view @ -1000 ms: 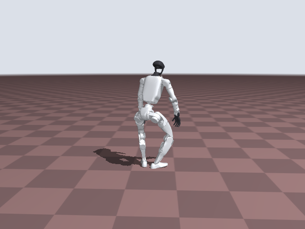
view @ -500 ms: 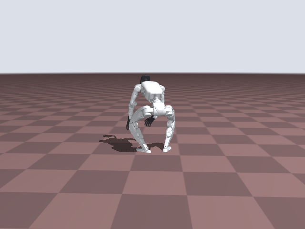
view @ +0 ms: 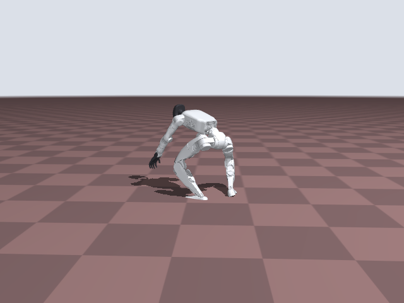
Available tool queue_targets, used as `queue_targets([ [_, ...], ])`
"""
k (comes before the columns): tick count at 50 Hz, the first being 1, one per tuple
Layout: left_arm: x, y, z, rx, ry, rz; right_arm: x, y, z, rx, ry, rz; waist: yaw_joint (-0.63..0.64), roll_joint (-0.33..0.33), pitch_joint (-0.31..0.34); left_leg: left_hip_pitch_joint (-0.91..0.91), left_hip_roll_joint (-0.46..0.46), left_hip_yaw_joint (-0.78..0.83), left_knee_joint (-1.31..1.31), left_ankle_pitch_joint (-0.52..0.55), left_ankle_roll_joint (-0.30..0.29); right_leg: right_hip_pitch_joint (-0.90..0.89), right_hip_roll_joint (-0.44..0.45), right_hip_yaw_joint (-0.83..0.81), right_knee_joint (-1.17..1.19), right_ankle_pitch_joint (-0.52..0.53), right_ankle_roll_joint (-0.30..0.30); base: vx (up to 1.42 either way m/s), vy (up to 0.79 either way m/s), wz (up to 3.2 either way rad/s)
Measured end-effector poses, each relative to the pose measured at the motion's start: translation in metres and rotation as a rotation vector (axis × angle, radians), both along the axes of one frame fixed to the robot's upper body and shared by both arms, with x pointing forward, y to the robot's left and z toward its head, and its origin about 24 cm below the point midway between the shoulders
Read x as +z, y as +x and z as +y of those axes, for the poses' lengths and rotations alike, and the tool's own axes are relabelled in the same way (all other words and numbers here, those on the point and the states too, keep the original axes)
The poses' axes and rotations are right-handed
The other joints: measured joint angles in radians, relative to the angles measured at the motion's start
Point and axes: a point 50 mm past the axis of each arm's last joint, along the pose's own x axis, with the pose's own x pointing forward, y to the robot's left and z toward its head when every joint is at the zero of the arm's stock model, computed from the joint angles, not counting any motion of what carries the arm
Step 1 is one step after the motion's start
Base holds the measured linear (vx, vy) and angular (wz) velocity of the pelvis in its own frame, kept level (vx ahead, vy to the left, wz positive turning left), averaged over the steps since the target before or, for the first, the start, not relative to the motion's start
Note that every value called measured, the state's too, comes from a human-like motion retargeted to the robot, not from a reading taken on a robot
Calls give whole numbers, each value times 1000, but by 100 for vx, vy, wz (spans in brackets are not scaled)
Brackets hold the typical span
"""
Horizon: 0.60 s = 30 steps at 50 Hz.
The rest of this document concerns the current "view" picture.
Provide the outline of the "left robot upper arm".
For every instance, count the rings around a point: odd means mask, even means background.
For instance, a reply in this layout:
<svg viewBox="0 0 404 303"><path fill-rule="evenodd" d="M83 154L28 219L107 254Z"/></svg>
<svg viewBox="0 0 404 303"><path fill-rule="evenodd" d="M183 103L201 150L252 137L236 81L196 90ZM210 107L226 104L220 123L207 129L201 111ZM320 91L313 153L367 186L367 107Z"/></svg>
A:
<svg viewBox="0 0 404 303"><path fill-rule="evenodd" d="M172 135L175 133L179 126L184 124L184 115L175 116L170 124L169 128L167 129L166 134L163 136L163 140L167 143L170 143L173 140Z"/></svg>

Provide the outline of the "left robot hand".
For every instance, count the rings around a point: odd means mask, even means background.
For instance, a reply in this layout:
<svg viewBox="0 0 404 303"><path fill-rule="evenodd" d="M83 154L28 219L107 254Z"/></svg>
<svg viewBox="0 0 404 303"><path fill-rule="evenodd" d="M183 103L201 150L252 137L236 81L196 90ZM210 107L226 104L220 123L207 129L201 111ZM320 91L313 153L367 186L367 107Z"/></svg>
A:
<svg viewBox="0 0 404 303"><path fill-rule="evenodd" d="M149 163L149 167L150 168L155 168L154 167L154 164L155 164L155 166L156 166L156 168L157 168L157 161L160 163L160 157L157 157L158 156L158 153L156 152L155 154L154 154L154 157L151 159L151 161L150 161L150 163ZM153 164L153 167L152 167L152 164Z"/></svg>

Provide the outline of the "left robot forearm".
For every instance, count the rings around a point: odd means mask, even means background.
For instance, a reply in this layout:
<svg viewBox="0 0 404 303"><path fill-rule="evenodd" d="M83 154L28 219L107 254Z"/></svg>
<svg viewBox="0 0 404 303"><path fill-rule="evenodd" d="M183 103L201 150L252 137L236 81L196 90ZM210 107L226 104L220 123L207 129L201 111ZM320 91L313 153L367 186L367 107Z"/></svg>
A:
<svg viewBox="0 0 404 303"><path fill-rule="evenodd" d="M158 156L157 157L161 157L162 156L162 153L164 152L164 150L165 150L165 147L168 145L168 143L166 142L166 141L164 141L163 140L163 137L162 137L162 139L160 140L160 144L159 144L159 146L158 146L158 148L157 148L157 150L156 150L156 152L158 153Z"/></svg>

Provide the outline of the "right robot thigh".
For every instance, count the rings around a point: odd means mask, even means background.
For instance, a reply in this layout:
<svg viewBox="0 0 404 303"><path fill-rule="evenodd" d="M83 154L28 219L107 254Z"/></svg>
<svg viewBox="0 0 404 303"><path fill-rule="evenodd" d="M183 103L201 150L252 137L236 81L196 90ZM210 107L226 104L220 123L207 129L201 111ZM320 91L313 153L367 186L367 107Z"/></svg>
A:
<svg viewBox="0 0 404 303"><path fill-rule="evenodd" d="M223 150L223 154L225 155L225 168L226 166L232 166L232 159L234 159L233 157L233 144L232 144L232 140L230 139L230 137L226 136L226 139L228 141L228 145L226 148L222 149Z"/></svg>

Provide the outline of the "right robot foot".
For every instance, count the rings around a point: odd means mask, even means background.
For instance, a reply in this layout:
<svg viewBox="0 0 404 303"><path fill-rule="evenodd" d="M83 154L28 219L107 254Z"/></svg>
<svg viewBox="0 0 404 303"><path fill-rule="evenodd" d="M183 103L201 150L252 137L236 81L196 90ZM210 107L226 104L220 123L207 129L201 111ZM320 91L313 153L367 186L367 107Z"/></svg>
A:
<svg viewBox="0 0 404 303"><path fill-rule="evenodd" d="M228 193L228 197L231 197L231 196L234 196L237 193L237 191L235 191L234 189L231 189L231 187L230 187L230 189L228 189L227 193Z"/></svg>

